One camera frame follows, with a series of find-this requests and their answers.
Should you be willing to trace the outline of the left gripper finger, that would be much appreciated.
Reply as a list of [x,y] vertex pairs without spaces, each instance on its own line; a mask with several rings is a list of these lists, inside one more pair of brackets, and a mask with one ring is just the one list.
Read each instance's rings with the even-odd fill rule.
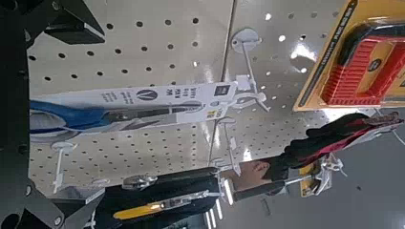
[[83,229],[104,195],[104,188],[66,187],[47,198],[34,189],[18,229]]
[[28,44],[41,33],[68,45],[105,42],[105,32],[84,0],[28,0]]

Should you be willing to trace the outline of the person's right hand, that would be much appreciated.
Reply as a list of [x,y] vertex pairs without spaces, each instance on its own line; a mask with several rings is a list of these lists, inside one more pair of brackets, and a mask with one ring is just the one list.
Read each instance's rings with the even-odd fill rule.
[[233,170],[222,172],[222,176],[230,179],[235,191],[243,191],[266,183],[270,179],[265,178],[265,174],[270,168],[270,164],[262,160],[252,160],[240,164],[241,174],[238,176]]

